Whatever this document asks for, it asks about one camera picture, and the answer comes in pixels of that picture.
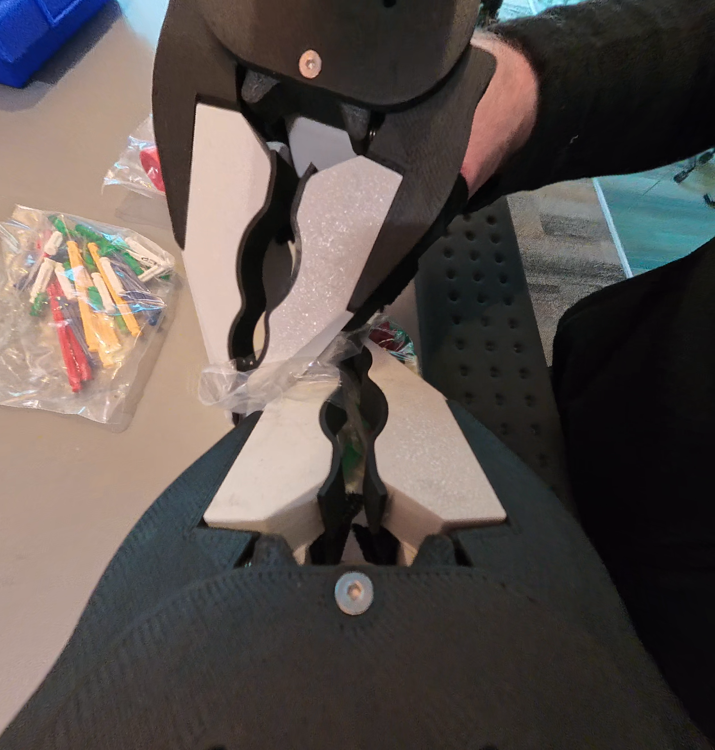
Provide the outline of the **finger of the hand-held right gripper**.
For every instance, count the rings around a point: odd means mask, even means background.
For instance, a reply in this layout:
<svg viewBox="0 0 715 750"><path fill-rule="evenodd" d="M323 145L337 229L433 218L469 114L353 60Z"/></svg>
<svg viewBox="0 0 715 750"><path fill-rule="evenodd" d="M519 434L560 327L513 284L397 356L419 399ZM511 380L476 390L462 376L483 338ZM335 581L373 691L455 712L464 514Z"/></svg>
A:
<svg viewBox="0 0 715 750"><path fill-rule="evenodd" d="M239 111L196 105L183 258L208 364L230 360L243 309L238 260L267 208L277 156Z"/></svg>
<svg viewBox="0 0 715 750"><path fill-rule="evenodd" d="M280 157L257 169L257 367L312 361L343 331L401 181L365 157L301 179Z"/></svg>

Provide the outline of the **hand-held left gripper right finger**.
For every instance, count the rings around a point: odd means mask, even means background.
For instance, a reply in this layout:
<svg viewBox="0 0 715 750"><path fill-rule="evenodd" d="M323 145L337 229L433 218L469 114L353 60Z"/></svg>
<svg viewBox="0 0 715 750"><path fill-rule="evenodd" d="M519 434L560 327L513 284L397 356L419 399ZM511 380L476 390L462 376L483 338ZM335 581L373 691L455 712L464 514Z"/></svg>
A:
<svg viewBox="0 0 715 750"><path fill-rule="evenodd" d="M376 343L365 343L357 370L370 531L416 554L427 537L503 523L506 511L446 398Z"/></svg>

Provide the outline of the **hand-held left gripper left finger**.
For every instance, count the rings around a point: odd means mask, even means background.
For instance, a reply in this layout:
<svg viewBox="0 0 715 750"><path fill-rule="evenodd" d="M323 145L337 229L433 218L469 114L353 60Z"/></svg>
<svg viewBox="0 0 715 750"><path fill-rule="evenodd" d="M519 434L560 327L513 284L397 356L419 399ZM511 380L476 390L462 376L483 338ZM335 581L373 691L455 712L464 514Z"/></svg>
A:
<svg viewBox="0 0 715 750"><path fill-rule="evenodd" d="M336 435L343 410L331 403L338 377L298 382L235 430L251 427L204 512L212 528L280 536L298 564L343 521L343 470Z"/></svg>

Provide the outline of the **clear bag of red wheels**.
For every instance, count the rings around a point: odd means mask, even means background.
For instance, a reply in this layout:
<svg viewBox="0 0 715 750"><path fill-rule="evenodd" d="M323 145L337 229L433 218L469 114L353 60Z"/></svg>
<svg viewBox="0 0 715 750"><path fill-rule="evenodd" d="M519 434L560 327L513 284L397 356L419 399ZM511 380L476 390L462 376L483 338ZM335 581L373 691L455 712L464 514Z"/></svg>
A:
<svg viewBox="0 0 715 750"><path fill-rule="evenodd" d="M165 196L152 114L127 136L123 150L105 173L102 186L122 187L147 197Z"/></svg>

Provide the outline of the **clear bag of snowflake connectors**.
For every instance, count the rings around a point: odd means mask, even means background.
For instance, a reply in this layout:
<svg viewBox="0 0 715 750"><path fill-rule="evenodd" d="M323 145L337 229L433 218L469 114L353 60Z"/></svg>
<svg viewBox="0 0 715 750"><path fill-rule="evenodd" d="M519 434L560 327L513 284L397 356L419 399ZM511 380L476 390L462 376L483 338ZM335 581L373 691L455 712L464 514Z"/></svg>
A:
<svg viewBox="0 0 715 750"><path fill-rule="evenodd" d="M369 427L367 419L358 414L360 387L350 361L367 341L388 351L411 372L420 375L420 360L410 335L389 316L376 314L356 331L337 334L314 359L299 355L249 372L242 371L233 361L210 364L200 376L199 399L206 406L248 416L283 398L296 386L303 386L306 396L313 395L317 386L337 386L327 402L346 415L345 425L336 430L345 487L348 493L362 494Z"/></svg>

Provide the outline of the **clear bag of colourful rods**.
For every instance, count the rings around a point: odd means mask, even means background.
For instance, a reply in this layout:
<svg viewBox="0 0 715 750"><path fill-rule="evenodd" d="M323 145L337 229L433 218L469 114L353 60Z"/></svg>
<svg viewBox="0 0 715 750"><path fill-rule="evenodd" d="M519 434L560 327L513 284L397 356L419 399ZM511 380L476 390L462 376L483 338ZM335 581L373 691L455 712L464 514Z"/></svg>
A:
<svg viewBox="0 0 715 750"><path fill-rule="evenodd" d="M0 406L125 430L180 282L135 230L16 205L0 222Z"/></svg>

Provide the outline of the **person's right forearm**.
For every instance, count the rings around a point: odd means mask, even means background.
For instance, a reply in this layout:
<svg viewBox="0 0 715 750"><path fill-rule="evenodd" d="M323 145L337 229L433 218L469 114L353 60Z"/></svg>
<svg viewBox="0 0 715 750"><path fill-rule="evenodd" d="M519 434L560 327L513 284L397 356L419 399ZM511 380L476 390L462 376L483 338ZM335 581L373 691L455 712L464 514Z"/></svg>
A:
<svg viewBox="0 0 715 750"><path fill-rule="evenodd" d="M715 2L582 2L486 32L529 59L539 100L526 143L469 196L471 209L715 147Z"/></svg>

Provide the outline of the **person's right hand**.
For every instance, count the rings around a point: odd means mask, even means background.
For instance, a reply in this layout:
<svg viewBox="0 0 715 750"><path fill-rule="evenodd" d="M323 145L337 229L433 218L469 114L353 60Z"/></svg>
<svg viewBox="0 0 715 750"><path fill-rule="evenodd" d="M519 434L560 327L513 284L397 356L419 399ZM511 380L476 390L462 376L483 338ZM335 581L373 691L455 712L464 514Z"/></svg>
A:
<svg viewBox="0 0 715 750"><path fill-rule="evenodd" d="M495 72L475 109L460 174L469 196L526 143L536 121L539 83L525 54L500 36L479 32L472 44L490 53Z"/></svg>

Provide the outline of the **black perforated mat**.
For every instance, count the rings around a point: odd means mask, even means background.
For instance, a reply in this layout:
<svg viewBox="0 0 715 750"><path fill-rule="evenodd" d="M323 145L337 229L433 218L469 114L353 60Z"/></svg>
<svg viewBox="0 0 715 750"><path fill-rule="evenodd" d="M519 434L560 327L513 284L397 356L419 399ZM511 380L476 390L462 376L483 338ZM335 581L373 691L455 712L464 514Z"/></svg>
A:
<svg viewBox="0 0 715 750"><path fill-rule="evenodd" d="M572 512L561 424L505 198L455 218L415 276L422 374Z"/></svg>

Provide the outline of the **person's black clothing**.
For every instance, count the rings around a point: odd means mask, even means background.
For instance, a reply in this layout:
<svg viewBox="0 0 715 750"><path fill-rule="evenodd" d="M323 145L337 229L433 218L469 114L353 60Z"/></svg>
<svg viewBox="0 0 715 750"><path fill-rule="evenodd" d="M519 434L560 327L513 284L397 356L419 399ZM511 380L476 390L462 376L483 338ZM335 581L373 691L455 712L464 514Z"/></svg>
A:
<svg viewBox="0 0 715 750"><path fill-rule="evenodd" d="M715 748L715 236L567 310L552 386L583 526Z"/></svg>

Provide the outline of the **blue plastic bin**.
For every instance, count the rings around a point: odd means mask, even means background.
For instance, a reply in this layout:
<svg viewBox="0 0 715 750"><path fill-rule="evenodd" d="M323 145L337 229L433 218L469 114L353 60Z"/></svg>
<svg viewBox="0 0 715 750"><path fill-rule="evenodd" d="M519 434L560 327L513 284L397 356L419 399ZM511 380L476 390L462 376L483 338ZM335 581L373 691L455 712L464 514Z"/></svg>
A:
<svg viewBox="0 0 715 750"><path fill-rule="evenodd" d="M121 15L115 1L0 1L0 85L56 82Z"/></svg>

